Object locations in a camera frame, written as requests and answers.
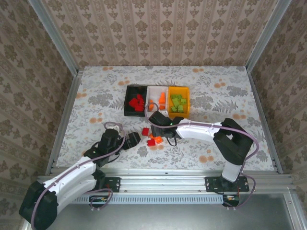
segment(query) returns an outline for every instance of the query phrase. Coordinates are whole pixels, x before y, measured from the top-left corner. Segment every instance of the damask wallpaper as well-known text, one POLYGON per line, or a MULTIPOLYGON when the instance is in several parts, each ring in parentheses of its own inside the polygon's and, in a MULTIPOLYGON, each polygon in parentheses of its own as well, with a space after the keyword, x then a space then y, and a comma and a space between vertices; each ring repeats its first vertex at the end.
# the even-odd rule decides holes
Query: damask wallpaper
POLYGON ((292 0, 252 76, 283 169, 307 210, 307 1, 292 0))
POLYGON ((0 1, 0 229, 44 174, 72 75, 26 0, 0 1))
POLYGON ((277 0, 42 0, 79 68, 243 66, 277 0))

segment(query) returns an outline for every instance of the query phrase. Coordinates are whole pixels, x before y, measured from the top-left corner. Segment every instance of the white robotic arm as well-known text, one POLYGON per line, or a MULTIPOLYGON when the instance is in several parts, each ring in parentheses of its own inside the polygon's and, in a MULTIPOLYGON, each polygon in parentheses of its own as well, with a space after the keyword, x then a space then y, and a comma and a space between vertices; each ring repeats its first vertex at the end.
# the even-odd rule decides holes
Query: white robotic arm
MULTIPOLYGON (((150 122, 159 127, 152 126, 152 134, 154 137, 162 136, 169 138, 196 138, 209 142, 215 142, 219 150, 226 159, 226 164, 222 172, 222 179, 227 183, 234 183, 244 163, 244 159, 253 143, 253 141, 246 136, 239 133, 232 133, 225 131, 217 126, 233 127, 244 131, 234 120, 225 119, 221 123, 203 123, 192 122, 182 117, 175 117, 170 120, 160 112, 156 111, 149 118, 150 122), (172 128, 163 128, 163 126, 179 125, 172 128)), ((47 229, 55 220, 57 214, 60 213, 71 201, 75 200, 80 195, 87 191, 100 189, 104 186, 105 174, 99 169, 104 164, 108 163, 108 158, 100 159, 98 161, 89 161, 99 156, 110 153, 116 150, 122 142, 119 132, 115 129, 107 129, 102 135, 101 141, 98 142, 96 148, 95 143, 90 148, 84 157, 68 168, 62 174, 55 178, 45 181, 44 183, 34 182, 28 189, 19 214, 30 222, 33 213, 34 205, 42 192, 57 180, 57 178, 66 174, 75 166, 78 166, 73 172, 69 173, 61 179, 55 186, 52 186, 44 195, 41 203, 38 206, 35 216, 35 228, 37 230, 47 229), (79 167, 82 162, 88 163, 79 167)), ((136 146, 140 142, 140 136, 137 133, 129 134, 129 138, 125 141, 123 149, 129 149, 136 146)))

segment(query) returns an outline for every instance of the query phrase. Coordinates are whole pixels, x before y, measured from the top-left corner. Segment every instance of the small red piece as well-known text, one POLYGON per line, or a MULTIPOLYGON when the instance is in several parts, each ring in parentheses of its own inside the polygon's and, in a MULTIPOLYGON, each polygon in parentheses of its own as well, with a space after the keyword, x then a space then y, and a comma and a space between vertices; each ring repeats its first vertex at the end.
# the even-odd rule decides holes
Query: small red piece
POLYGON ((143 128, 142 135, 147 137, 148 133, 149 133, 149 128, 143 128))
POLYGON ((154 139, 148 140, 148 141, 147 141, 147 146, 148 146, 148 147, 150 147, 150 146, 155 146, 155 141, 154 141, 154 139))
POLYGON ((139 102, 138 102, 138 99, 136 99, 136 98, 132 98, 132 100, 129 101, 129 105, 130 105, 132 108, 135 108, 138 104, 139 104, 139 102))
POLYGON ((144 107, 141 105, 137 105, 134 109, 136 112, 143 112, 144 111, 144 107))

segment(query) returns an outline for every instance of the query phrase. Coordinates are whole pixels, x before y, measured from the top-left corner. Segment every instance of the red block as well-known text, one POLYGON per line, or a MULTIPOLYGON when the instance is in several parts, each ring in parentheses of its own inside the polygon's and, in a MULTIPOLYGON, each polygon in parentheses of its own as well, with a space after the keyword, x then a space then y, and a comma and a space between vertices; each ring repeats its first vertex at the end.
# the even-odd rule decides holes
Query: red block
POLYGON ((134 109, 136 112, 143 112, 144 111, 144 107, 141 105, 137 105, 134 109))
POLYGON ((148 147, 150 147, 150 146, 155 146, 155 140, 154 140, 154 139, 148 140, 148 141, 147 141, 147 146, 148 146, 148 147))
POLYGON ((148 133, 149 133, 149 128, 143 128, 142 135, 147 137, 148 133))
POLYGON ((131 101, 129 101, 129 105, 133 108, 135 108, 139 104, 138 99, 133 98, 131 101))
POLYGON ((143 98, 141 98, 141 99, 139 100, 139 105, 144 106, 144 100, 143 100, 143 98))

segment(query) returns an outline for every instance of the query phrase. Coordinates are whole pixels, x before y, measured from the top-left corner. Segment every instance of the floral tablecloth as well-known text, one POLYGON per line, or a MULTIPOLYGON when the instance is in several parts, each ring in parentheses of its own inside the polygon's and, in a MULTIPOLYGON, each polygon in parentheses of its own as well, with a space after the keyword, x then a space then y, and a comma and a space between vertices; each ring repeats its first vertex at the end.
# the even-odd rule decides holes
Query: floral tablecloth
MULTIPOLYGON (((129 84, 187 86, 193 121, 236 120, 260 143, 247 170, 273 170, 245 67, 86 67, 74 102, 57 166, 73 165, 104 132, 103 123, 122 123, 126 132, 150 127, 143 117, 125 117, 123 104, 129 84)), ((214 143, 179 140, 176 147, 166 139, 148 147, 141 136, 138 146, 122 151, 104 167, 139 169, 223 169, 225 160, 214 143)))

